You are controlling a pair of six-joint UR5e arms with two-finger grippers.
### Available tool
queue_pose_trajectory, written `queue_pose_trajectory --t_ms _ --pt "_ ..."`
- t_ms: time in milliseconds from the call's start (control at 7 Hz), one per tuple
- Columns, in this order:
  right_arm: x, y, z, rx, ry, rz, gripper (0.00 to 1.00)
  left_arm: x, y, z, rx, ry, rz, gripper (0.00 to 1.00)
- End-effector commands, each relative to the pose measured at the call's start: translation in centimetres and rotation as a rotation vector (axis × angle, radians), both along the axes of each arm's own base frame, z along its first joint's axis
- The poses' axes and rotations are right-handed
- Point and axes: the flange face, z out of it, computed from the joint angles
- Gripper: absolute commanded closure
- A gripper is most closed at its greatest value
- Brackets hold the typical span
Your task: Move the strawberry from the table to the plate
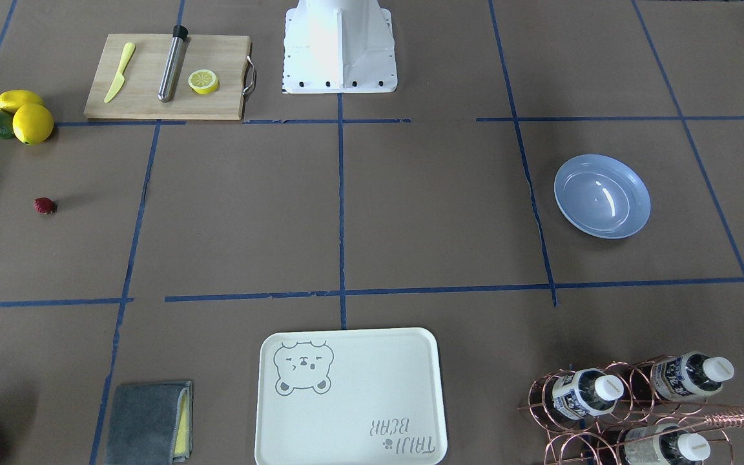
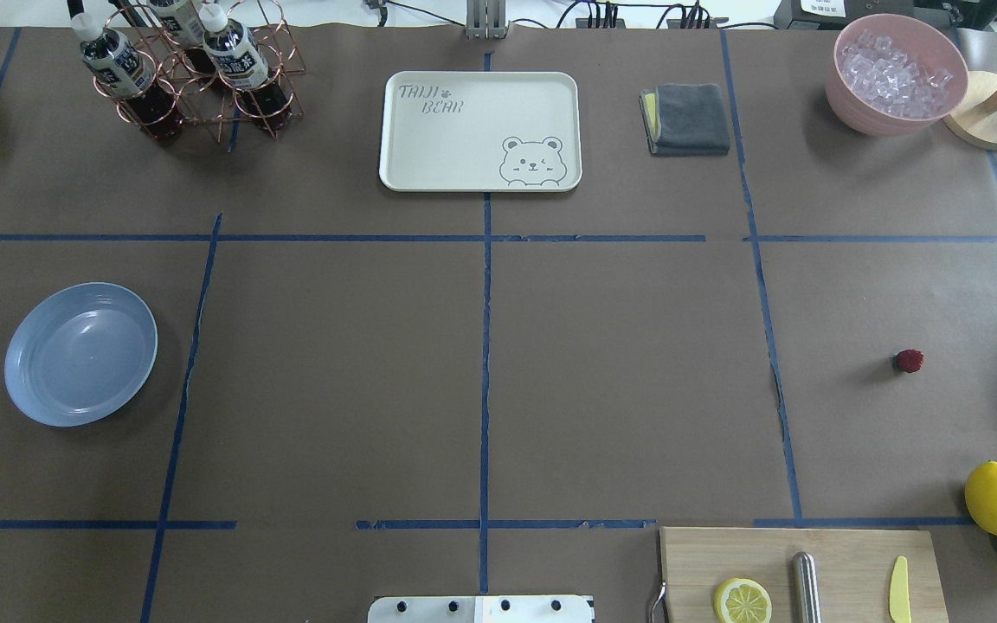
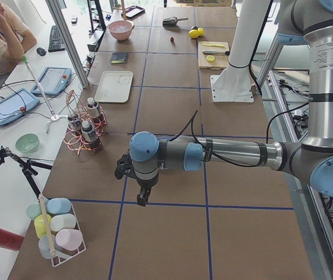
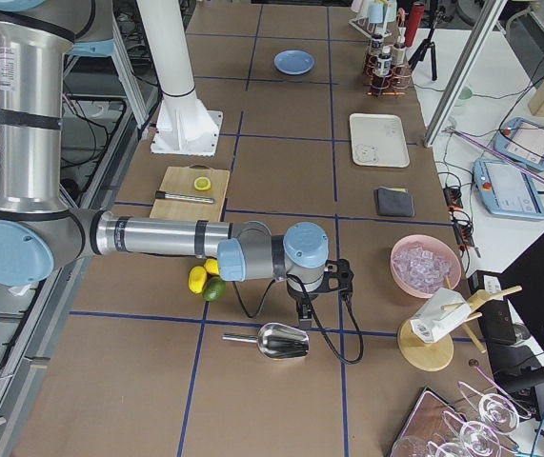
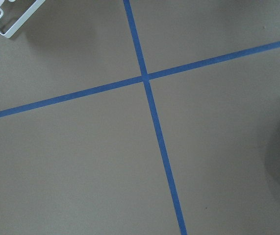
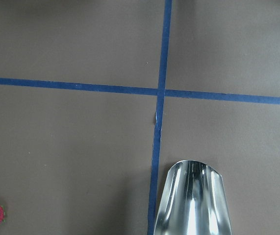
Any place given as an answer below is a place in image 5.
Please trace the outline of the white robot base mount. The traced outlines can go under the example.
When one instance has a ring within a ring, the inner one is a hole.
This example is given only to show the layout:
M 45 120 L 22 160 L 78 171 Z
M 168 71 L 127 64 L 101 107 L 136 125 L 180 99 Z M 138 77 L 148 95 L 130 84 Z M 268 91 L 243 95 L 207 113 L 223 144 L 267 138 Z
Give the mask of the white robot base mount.
M 0 0 L 0 35 L 9 39 L 45 0 Z

